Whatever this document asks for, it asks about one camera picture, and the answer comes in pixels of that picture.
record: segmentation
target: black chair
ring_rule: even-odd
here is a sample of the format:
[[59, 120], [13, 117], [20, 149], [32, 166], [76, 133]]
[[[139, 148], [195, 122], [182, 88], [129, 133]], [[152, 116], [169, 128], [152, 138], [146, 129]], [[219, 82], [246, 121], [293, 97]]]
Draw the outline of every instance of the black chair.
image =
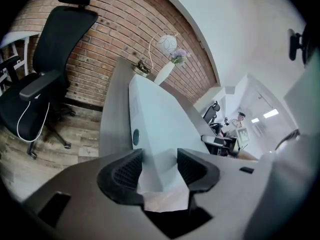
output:
[[[0, 68], [8, 70], [13, 83], [0, 97], [0, 119], [10, 132], [16, 136], [19, 134], [27, 141], [37, 137], [44, 123], [64, 147], [70, 149], [71, 144], [50, 126], [48, 118], [76, 115], [70, 108], [62, 110], [59, 104], [70, 86], [66, 64], [78, 41], [98, 19], [98, 14], [85, 9], [90, 0], [59, 1], [78, 7], [57, 6], [50, 13], [34, 51], [32, 65], [36, 73], [19, 80], [13, 68], [18, 56], [0, 65]], [[33, 145], [34, 141], [29, 143], [27, 153], [36, 159], [37, 155], [32, 152]]]
[[211, 123], [213, 123], [215, 121], [215, 119], [217, 118], [217, 112], [220, 111], [220, 105], [218, 104], [218, 101], [216, 101], [215, 103], [213, 103], [213, 105], [211, 105], [208, 110], [205, 112], [203, 119], [206, 121], [207, 124], [210, 123], [211, 119]]

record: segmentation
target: white vase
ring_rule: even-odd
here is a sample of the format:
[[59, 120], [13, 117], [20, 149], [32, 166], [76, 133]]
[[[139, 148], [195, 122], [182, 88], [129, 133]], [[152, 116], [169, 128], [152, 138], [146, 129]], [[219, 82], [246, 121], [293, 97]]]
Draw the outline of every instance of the white vase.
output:
[[154, 82], [159, 86], [171, 73], [174, 69], [175, 64], [169, 61], [159, 72], [159, 74], [154, 79]]

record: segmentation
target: brick wall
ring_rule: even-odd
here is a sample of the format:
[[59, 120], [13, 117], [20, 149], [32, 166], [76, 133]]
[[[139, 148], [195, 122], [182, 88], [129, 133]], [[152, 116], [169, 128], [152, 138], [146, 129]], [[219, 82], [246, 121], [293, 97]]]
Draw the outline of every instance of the brick wall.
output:
[[[50, 11], [59, 5], [62, 3], [57, 0], [30, 0], [11, 31], [41, 31]], [[168, 84], [195, 103], [217, 82], [196, 34], [168, 0], [91, 0], [87, 9], [97, 12], [99, 18], [68, 60], [66, 68], [71, 86], [67, 97], [102, 106], [118, 56], [135, 63], [141, 59], [151, 68], [148, 45], [161, 30], [181, 33], [177, 37], [178, 47], [191, 54], [185, 65], [174, 68], [166, 79]], [[36, 37], [30, 40], [29, 69], [37, 42]], [[152, 44], [152, 73], [156, 75], [169, 59], [157, 49], [155, 41]]]

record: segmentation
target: chair seat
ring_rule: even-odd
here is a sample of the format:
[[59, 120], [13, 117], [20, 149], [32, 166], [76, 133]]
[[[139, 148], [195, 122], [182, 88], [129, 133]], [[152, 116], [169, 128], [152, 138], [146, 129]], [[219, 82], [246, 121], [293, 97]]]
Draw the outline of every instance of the chair seat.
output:
[[[29, 74], [0, 96], [0, 118], [3, 125], [16, 136], [18, 136], [18, 120], [29, 104], [28, 101], [20, 98], [19, 93], [37, 78], [38, 75], [36, 73]], [[48, 105], [45, 105], [45, 103], [48, 104], [48, 102], [41, 95], [31, 102], [19, 123], [19, 135], [23, 139], [31, 141], [37, 137], [48, 109]]]

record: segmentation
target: white cable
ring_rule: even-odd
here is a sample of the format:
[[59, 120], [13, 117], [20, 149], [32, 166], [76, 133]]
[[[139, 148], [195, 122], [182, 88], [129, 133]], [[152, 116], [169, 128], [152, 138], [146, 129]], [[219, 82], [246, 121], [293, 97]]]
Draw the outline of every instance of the white cable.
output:
[[48, 114], [49, 107], [50, 107], [50, 103], [48, 103], [48, 109], [46, 110], [45, 117], [44, 117], [44, 121], [43, 121], [43, 124], [42, 124], [42, 126], [41, 126], [41, 129], [40, 129], [40, 132], [39, 132], [38, 136], [37, 136], [34, 140], [25, 140], [24, 138], [22, 138], [22, 137], [19, 135], [18, 127], [19, 127], [19, 122], [20, 122], [21, 118], [23, 117], [23, 115], [25, 114], [25, 112], [27, 111], [27, 109], [29, 108], [30, 104], [31, 104], [31, 101], [29, 101], [29, 105], [26, 107], [25, 111], [24, 111], [24, 112], [22, 113], [22, 115], [20, 116], [20, 118], [19, 118], [19, 120], [18, 120], [18, 123], [17, 123], [17, 125], [16, 125], [16, 133], [18, 134], [19, 138], [20, 138], [21, 140], [25, 141], [25, 142], [34, 142], [36, 139], [39, 138], [39, 136], [40, 136], [40, 134], [41, 134], [41, 132], [42, 132], [42, 128], [44, 127], [45, 121], [46, 121], [46, 119], [47, 119], [47, 114]]
[[154, 64], [152, 62], [152, 59], [151, 59], [151, 55], [150, 55], [150, 46], [151, 46], [151, 42], [153, 39], [155, 39], [156, 35], [160, 34], [161, 32], [166, 32], [166, 31], [171, 31], [173, 33], [175, 33], [174, 37], [176, 37], [177, 35], [180, 35], [177, 31], [174, 31], [174, 30], [170, 30], [170, 29], [166, 29], [166, 30], [161, 30], [160, 32], [156, 33], [152, 38], [151, 38], [151, 41], [149, 43], [149, 49], [148, 49], [148, 53], [149, 53], [149, 58], [150, 58], [150, 61], [151, 61], [151, 65], [152, 65], [152, 68], [151, 70], [154, 69]]

